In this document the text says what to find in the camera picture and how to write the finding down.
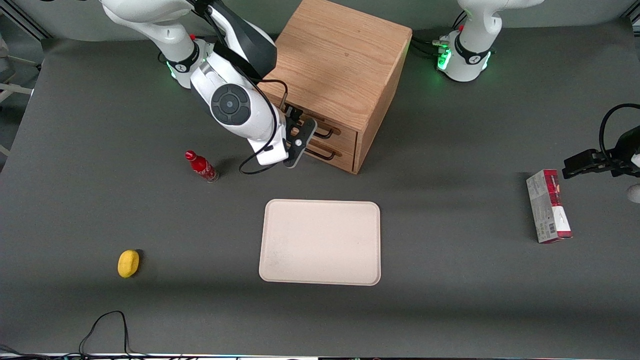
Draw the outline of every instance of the gray tabletop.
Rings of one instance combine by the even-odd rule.
[[[247,177],[246,141],[201,111],[152,43],[49,44],[0,176],[0,343],[73,351],[120,309],[142,352],[637,358],[634,179],[563,181],[575,237],[553,245],[535,240],[524,183],[596,147],[609,108],[640,101],[630,26],[506,29],[496,48],[465,84],[412,53],[360,175],[305,157]],[[637,125],[633,111],[611,120],[609,143]],[[187,149],[218,183],[190,170]],[[275,198],[378,203],[380,283],[262,281]],[[123,280],[118,256],[136,248],[146,262]],[[87,345],[121,349],[117,317]]]

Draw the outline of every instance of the red and white box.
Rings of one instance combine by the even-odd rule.
[[[558,171],[545,169],[527,179],[529,199],[536,222],[538,242],[542,244],[572,238],[569,221],[560,201]]]

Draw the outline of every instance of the wooden box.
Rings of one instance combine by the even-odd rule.
[[[278,37],[268,79],[318,120],[307,153],[357,174],[396,94],[410,28],[326,0],[303,0]],[[278,104],[282,85],[260,87]]]

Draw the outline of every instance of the metal handle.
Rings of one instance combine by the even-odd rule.
[[[323,140],[329,139],[331,137],[331,135],[333,135],[333,129],[330,129],[329,132],[326,135],[322,135],[321,133],[317,133],[317,132],[314,133],[314,136],[316,138],[320,138],[320,139],[323,139]]]
[[[315,152],[315,151],[313,151],[313,150],[311,150],[309,148],[306,148],[305,151],[308,152],[309,154],[311,154],[313,156],[317,156],[318,158],[321,158],[322,160],[325,160],[325,161],[331,161],[335,157],[335,151],[332,151],[331,155],[329,155],[329,156],[324,156],[322,154],[318,154],[317,152]]]

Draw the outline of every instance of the cardboard box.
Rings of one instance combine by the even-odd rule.
[[[572,238],[569,221],[560,201],[558,171],[545,169],[528,178],[527,189],[536,222],[538,242],[543,244]]]
[[[331,1],[302,0],[276,40],[278,64],[267,78],[285,81],[287,102],[318,121],[307,154],[360,171],[396,94],[411,36],[406,26]],[[282,85],[260,88],[280,103]]]

